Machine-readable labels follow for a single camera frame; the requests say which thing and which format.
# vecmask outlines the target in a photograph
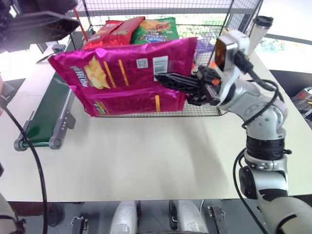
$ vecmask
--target wire basket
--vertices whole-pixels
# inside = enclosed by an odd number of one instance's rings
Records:
[[[252,20],[263,0],[78,0],[76,11],[81,27],[88,36],[98,31],[106,20],[127,20],[135,16],[146,19],[175,17],[180,38],[197,37],[195,65],[213,65],[216,39],[237,29],[249,34]],[[73,11],[68,12],[75,18]],[[81,28],[70,35],[74,48],[80,49],[84,40]],[[220,116],[218,108],[185,104],[183,111],[127,114],[118,117],[207,117]]]

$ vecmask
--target tabletop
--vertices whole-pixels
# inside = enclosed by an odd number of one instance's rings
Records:
[[[261,78],[276,81],[256,54],[251,62]],[[20,123],[37,109],[53,74],[47,62],[38,64],[9,103]],[[286,148],[293,152],[288,156],[290,195],[311,194],[312,131],[280,91],[289,109],[284,126]],[[76,125],[62,148],[37,148],[48,201],[238,198],[232,167],[246,140],[238,116],[92,118],[77,99],[71,113]],[[11,201],[42,201],[31,151],[13,148],[18,135],[3,113],[0,192]]]

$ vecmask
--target green chip bag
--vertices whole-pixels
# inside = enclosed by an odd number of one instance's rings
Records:
[[[144,44],[179,39],[176,31],[176,19],[146,19],[134,31],[131,44]]]

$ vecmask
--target chip bag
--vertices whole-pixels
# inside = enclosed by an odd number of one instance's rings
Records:
[[[63,52],[49,58],[91,116],[182,110],[185,95],[155,74],[189,76],[196,38]]]
[[[104,46],[128,45],[132,33],[145,17],[134,17],[126,21],[107,20],[106,24],[86,42],[83,49]]]
[[[135,30],[131,37],[131,44],[144,44],[179,39],[176,30],[176,19],[146,19]]]

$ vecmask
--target floor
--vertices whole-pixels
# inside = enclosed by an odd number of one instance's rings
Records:
[[[201,200],[194,200],[200,207]],[[264,223],[261,213],[256,210],[256,204],[248,200],[252,210]],[[110,223],[119,202],[85,202],[83,204],[65,203],[65,219],[56,227],[49,227],[49,234],[70,234],[71,221],[74,216],[84,215],[90,220],[84,234],[108,234]],[[260,234],[262,233],[240,200],[205,200],[202,212],[205,215],[209,233],[217,234],[213,218],[209,217],[207,206],[220,205],[225,214],[225,224],[228,234]],[[142,201],[138,233],[170,231],[168,201]],[[42,233],[43,219],[41,216],[24,217],[26,219],[26,234]]]

